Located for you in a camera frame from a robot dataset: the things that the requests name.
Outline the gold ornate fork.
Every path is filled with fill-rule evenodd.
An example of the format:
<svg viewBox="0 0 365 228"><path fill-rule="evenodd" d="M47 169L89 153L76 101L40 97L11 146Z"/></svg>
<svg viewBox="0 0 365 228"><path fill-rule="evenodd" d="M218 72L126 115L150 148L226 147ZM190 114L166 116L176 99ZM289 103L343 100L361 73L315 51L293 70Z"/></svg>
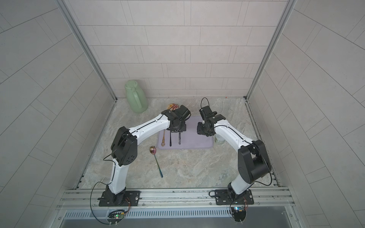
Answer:
<svg viewBox="0 0 365 228"><path fill-rule="evenodd" d="M163 137L162 137L161 146L162 146L162 147L164 147L164 146L165 146L165 130L163 131Z"/></svg>

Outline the iridescent spoon blue handle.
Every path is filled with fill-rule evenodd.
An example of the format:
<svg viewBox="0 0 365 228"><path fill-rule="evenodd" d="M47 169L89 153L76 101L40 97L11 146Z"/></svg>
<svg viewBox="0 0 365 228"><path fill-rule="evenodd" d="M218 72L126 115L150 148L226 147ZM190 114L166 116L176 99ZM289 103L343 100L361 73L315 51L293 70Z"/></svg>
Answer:
<svg viewBox="0 0 365 228"><path fill-rule="evenodd" d="M156 161L156 164L157 164L157 167L158 167L158 170L159 170L159 173L160 173L160 176L161 176L161 178L163 178L163 173L161 171L161 168L159 166L159 163L158 163L158 160L157 160L157 157L156 157L156 152L157 152L156 147L155 146L151 146L150 149L149 149L149 151L154 156L155 161Z"/></svg>

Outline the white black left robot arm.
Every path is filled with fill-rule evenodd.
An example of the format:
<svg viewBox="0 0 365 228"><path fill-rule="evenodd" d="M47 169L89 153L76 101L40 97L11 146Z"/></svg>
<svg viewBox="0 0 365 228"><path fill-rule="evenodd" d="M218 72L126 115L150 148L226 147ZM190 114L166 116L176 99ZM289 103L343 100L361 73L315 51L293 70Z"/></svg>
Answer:
<svg viewBox="0 0 365 228"><path fill-rule="evenodd" d="M186 121L191 112L181 105L176 110L164 110L152 120L127 129L121 127L111 145L111 156L115 163L112 170L111 182L108 188L113 194L119 194L126 189L126 176L129 165L137 158L138 145L150 136L168 130L172 133L186 131Z"/></svg>

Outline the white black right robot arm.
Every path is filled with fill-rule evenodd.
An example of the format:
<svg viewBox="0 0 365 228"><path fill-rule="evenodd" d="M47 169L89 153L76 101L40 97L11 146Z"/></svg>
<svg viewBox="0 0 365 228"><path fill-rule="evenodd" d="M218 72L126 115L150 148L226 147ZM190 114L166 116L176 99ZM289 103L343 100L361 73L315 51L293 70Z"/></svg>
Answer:
<svg viewBox="0 0 365 228"><path fill-rule="evenodd" d="M217 135L228 142L238 155L239 175L228 185L232 199L245 193L257 179L272 170L266 146L261 140L252 140L235 129L224 116L212 111L209 106L199 110L202 122L197 125L199 135Z"/></svg>

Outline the round gold tea tin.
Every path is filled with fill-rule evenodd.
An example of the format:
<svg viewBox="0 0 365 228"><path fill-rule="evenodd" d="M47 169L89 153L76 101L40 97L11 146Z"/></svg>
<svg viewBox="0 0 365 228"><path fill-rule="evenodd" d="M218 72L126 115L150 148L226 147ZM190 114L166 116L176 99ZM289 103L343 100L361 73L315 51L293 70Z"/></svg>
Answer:
<svg viewBox="0 0 365 228"><path fill-rule="evenodd" d="M179 108L178 104L169 104L167 107L168 110L176 110L178 108Z"/></svg>

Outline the lavender plastic tray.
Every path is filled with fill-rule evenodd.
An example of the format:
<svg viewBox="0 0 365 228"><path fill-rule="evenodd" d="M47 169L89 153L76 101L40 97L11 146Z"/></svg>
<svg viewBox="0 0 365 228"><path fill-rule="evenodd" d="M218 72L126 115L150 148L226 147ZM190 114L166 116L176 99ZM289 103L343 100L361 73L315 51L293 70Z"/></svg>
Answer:
<svg viewBox="0 0 365 228"><path fill-rule="evenodd" d="M165 130L165 146L161 146L163 131L158 134L157 148L160 150L182 150L182 149L209 149L214 145L214 139L212 136L198 135L197 125L202 122L200 116L192 116L186 122L186 131L181 133L181 145L178 143L178 133L172 134L172 146L169 146L168 130Z"/></svg>

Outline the right circuit board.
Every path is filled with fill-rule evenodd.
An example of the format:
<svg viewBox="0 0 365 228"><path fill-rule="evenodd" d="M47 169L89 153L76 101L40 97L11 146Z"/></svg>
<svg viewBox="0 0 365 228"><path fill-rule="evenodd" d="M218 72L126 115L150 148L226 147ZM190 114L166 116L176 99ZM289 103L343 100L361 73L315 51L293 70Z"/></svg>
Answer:
<svg viewBox="0 0 365 228"><path fill-rule="evenodd" d="M231 216L234 219L235 222L244 222L246 219L246 209L244 207L230 207L231 210Z"/></svg>

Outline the circuit board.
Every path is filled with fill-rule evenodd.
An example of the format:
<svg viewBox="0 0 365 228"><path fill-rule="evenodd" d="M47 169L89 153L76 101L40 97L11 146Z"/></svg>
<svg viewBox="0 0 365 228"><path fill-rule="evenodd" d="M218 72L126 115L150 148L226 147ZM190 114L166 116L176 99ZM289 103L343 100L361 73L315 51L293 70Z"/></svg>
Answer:
<svg viewBox="0 0 365 228"><path fill-rule="evenodd" d="M109 219L123 219L125 216L124 210L116 210L109 213L108 218Z"/></svg>
<svg viewBox="0 0 365 228"><path fill-rule="evenodd" d="M230 207L231 210L231 216L234 219L235 222L244 222L246 219L246 209L244 207Z"/></svg>

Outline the left circuit board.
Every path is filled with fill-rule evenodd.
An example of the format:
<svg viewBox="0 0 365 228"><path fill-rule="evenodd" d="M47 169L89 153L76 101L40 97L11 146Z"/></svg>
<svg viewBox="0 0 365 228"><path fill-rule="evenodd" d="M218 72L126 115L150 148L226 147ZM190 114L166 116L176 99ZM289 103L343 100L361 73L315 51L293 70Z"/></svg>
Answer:
<svg viewBox="0 0 365 228"><path fill-rule="evenodd" d="M125 216L124 210L116 210L109 213L108 218L109 219L123 219Z"/></svg>

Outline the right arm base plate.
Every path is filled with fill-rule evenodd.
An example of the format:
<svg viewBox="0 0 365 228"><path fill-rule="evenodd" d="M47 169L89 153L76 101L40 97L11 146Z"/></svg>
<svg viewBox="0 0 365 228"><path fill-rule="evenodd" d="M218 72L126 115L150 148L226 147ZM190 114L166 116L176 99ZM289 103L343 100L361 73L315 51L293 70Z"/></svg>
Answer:
<svg viewBox="0 0 365 228"><path fill-rule="evenodd" d="M251 190L246 190L237 195L233 190L217 189L209 192L217 205L253 205L254 199Z"/></svg>

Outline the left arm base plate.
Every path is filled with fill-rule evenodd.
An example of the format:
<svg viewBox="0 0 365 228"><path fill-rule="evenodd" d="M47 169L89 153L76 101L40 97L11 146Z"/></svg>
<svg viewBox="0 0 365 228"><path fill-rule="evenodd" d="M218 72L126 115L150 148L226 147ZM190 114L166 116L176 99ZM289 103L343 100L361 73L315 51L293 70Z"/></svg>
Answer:
<svg viewBox="0 0 365 228"><path fill-rule="evenodd" d="M122 191L119 194L113 194L110 190L104 191L98 198L100 207L126 207L137 206L140 199L141 191Z"/></svg>

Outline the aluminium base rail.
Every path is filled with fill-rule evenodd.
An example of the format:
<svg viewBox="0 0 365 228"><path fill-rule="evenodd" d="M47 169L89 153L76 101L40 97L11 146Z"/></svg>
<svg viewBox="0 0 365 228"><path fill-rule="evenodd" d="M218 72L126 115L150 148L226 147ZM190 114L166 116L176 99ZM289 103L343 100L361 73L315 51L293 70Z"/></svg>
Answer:
<svg viewBox="0 0 365 228"><path fill-rule="evenodd" d="M240 205L249 207L293 206L292 194L287 187L253 187L250 188L254 204ZM199 189L131 189L141 191L137 206L120 207L121 209L152 209L152 208L206 208L229 207L234 205L217 205L209 196L210 188ZM56 209L115 209L115 207L100 207L99 200L102 189L65 191L56 204Z"/></svg>

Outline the aluminium corner post right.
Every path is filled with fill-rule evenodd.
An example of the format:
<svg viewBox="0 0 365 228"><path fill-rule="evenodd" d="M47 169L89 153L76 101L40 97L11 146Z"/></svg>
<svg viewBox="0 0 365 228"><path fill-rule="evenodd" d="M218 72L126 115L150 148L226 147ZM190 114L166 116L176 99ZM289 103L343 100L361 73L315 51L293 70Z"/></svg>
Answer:
<svg viewBox="0 0 365 228"><path fill-rule="evenodd" d="M248 101L250 99L250 97L252 96L253 92L254 92L254 89L256 87L256 85L258 84L258 81L259 81L259 78L261 77L261 75L263 74L263 71L265 69L265 66L267 65L269 59L270 59L270 56L271 54L273 53L273 50L279 40L279 37L280 35L282 34L284 28L285 28L285 25L290 17L290 14L291 12L293 11L294 9L294 6L296 4L296 0L289 0L284 8L284 11L280 17L280 20L277 24L277 27L273 33L273 36L270 40L270 43L268 45L268 48L265 52L265 55L259 65L259 68L258 68L258 71L255 75L255 78L252 82L252 85L248 91L248 94L244 97L246 101Z"/></svg>

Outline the aluminium corner post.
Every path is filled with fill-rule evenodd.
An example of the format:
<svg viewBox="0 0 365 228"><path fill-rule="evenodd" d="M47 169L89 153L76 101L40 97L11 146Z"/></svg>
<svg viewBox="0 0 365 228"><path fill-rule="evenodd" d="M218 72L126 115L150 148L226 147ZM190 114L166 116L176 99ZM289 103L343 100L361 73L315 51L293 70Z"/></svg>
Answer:
<svg viewBox="0 0 365 228"><path fill-rule="evenodd" d="M102 69L100 68L99 64L97 63L95 56L93 55L89 45L87 44L85 38L83 37L81 30L79 29L78 25L76 24L76 21L73 19L67 5L65 4L65 1L55 0L55 3L58 6L65 21L69 25L71 31L73 32L76 40L79 43L79 45L83 49L86 57L88 58L90 64L92 65L93 69L95 70L97 75L100 77L100 79L104 83L105 87L107 88L107 90L108 90L109 94L111 95L111 97L113 98L114 102L116 102L118 100L118 98L116 97L112 87L110 86L104 73L102 72Z"/></svg>
<svg viewBox="0 0 365 228"><path fill-rule="evenodd" d="M265 55L259 65L259 68L258 68L258 71L255 75L255 78L252 82L252 85L248 91L248 94L244 97L246 101L248 101L250 99L250 97L252 96L253 92L254 92L254 89L256 87L256 85L258 84L258 81L259 81L259 78L261 77L261 75L263 74L263 71L265 69L265 66L267 65L269 59L270 59L270 56L271 54L273 53L273 50L279 40L279 37L280 35L282 34L284 28L285 28L285 25L290 17L290 14L291 12L293 11L294 9L294 6L296 4L296 0L289 0L284 8L284 11L280 17L280 20L277 24L277 27L273 33L273 36L270 40L270 43L268 45L268 48L265 52Z"/></svg>

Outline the aluminium corner post left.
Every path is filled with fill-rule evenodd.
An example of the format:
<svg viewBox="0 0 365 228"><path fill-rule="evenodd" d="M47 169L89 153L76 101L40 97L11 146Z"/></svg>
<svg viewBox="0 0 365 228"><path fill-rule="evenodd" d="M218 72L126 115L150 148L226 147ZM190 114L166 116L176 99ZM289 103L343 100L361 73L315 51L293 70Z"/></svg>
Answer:
<svg viewBox="0 0 365 228"><path fill-rule="evenodd" d="M107 88L107 90L108 90L109 94L111 95L111 97L113 98L114 102L116 102L118 100L118 98L116 97L112 87L110 86L104 73L102 72L102 69L100 68L99 64L97 63L95 56L93 55L89 45L87 44L85 38L83 37L81 30L79 29L78 25L76 24L76 21L73 19L67 5L65 4L65 1L55 0L55 3L58 6L65 21L69 25L71 31L73 32L76 40L79 43L79 45L83 49L86 57L88 58L90 64L92 65L93 69L95 70L97 75L100 77L100 79L104 83L105 87Z"/></svg>

